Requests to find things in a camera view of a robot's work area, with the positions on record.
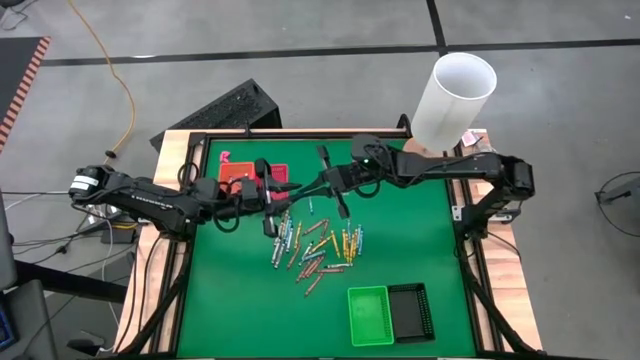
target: black tray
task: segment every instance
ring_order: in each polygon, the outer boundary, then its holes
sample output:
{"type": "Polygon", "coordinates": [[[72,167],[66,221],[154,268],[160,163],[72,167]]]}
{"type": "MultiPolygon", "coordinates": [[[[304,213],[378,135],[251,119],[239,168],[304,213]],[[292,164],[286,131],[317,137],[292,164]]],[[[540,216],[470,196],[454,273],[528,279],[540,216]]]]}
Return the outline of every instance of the black tray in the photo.
{"type": "Polygon", "coordinates": [[[435,340],[431,311],[424,284],[387,286],[393,335],[396,343],[416,343],[435,340]]]}

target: gray floor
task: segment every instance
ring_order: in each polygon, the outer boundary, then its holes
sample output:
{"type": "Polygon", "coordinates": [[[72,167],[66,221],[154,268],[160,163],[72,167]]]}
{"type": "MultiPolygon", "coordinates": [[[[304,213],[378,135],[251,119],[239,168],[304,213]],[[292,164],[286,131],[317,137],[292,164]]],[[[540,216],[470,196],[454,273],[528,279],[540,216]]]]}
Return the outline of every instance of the gray floor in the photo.
{"type": "MultiPolygon", "coordinates": [[[[433,44],[419,0],[78,1],[113,56],[237,50],[433,44]]],[[[439,0],[450,44],[640,38],[635,0],[439,0]]],[[[64,0],[40,1],[0,36],[51,35],[47,58],[99,57],[64,0]]],[[[635,359],[640,353],[640,240],[608,226],[593,192],[638,170],[637,47],[478,53],[498,88],[474,127],[534,166],[537,195],[515,224],[544,347],[551,353],[635,359]]],[[[309,57],[119,65],[138,124],[117,168],[150,176],[147,140],[254,78],[280,105],[286,127],[391,126],[418,103],[435,54],[309,57]]],[[[128,123],[126,98],[105,66],[42,68],[5,152],[7,190],[64,190],[76,167],[102,161],[128,123]]],[[[614,220],[640,232],[615,205],[614,220]]],[[[80,215],[64,199],[9,212],[18,241],[65,235],[80,215]]],[[[25,255],[38,260],[51,252],[25,255]]],[[[45,264],[68,269],[100,259],[78,241],[45,264]]],[[[95,270],[86,269],[87,273],[95,270]]]]}

